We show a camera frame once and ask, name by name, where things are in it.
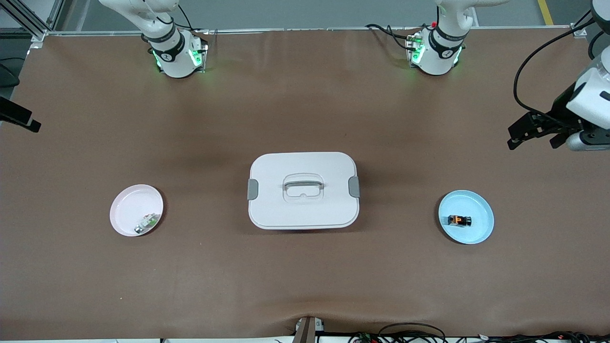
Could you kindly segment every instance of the metal frame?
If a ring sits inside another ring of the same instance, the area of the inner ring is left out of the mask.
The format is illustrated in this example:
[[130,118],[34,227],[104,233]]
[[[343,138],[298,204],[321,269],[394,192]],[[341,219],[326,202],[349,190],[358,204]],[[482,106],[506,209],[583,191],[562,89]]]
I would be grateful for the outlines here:
[[32,35],[32,40],[42,42],[51,28],[21,0],[0,0],[0,7]]
[[49,13],[49,18],[46,20],[46,23],[50,25],[53,30],[57,27],[57,19],[59,18],[60,13],[63,12],[65,3],[66,0],[55,0],[55,3],[53,4],[51,13]]
[[[553,25],[553,26],[473,26],[472,29],[477,30],[489,30],[489,29],[557,29],[567,28],[568,25]],[[414,30],[419,29],[420,26],[397,26],[393,27],[394,30]],[[319,29],[228,29],[228,30],[196,30],[195,32],[204,35],[225,35],[225,34],[261,34],[263,32],[272,31],[365,31],[372,30],[367,27],[327,27]],[[59,36],[59,37],[97,37],[97,36],[140,36],[141,31],[52,31],[48,32],[48,35]]]

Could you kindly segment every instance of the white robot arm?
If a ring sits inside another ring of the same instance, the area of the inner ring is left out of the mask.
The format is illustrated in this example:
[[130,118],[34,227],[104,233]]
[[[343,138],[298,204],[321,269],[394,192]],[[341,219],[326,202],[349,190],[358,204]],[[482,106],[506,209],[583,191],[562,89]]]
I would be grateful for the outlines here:
[[424,27],[407,43],[409,61],[425,73],[443,75],[458,61],[464,38],[472,27],[472,8],[500,5],[509,0],[434,0],[439,11],[436,27]]
[[[592,0],[591,13],[610,34],[610,2]],[[508,128],[508,147],[554,134],[550,143],[572,151],[610,150],[610,46],[606,47],[555,101],[550,111],[531,109]]]
[[184,78],[203,68],[207,42],[176,27],[167,13],[178,0],[99,0],[102,5],[127,18],[152,46],[162,71],[172,78]]

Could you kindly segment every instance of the container lid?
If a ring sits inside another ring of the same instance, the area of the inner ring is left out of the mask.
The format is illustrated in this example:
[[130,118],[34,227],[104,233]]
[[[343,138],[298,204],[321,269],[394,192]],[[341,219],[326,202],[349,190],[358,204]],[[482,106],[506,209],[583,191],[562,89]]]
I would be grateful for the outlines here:
[[248,212],[262,229],[343,228],[359,212],[356,164],[344,153],[279,153],[252,163]]

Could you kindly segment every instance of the small object on plate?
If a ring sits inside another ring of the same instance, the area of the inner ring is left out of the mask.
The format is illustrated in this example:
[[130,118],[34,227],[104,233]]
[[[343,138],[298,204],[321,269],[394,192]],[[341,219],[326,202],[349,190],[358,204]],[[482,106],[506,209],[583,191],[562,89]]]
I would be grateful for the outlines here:
[[449,216],[449,225],[453,226],[470,226],[472,225],[472,218],[470,217],[462,217],[461,215],[450,215]]
[[152,230],[163,216],[163,198],[152,186],[137,184],[123,190],[110,207],[110,224],[127,237]]
[[155,213],[147,214],[142,218],[140,223],[134,228],[135,233],[142,234],[149,229],[152,229],[159,221],[159,216]]

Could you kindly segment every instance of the black bracket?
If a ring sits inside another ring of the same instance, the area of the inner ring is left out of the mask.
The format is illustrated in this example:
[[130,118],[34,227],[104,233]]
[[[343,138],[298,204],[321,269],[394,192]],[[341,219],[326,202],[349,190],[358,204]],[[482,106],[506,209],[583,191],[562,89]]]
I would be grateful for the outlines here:
[[21,126],[32,132],[40,131],[40,123],[32,119],[32,111],[0,96],[0,121]]
[[507,142],[508,148],[515,150],[526,140],[555,134],[550,139],[550,143],[551,147],[556,149],[563,145],[570,135],[585,129],[584,125],[588,123],[566,108],[575,92],[574,85],[572,84],[555,99],[551,110],[547,113],[527,112],[508,127],[508,133],[511,135],[511,139]]

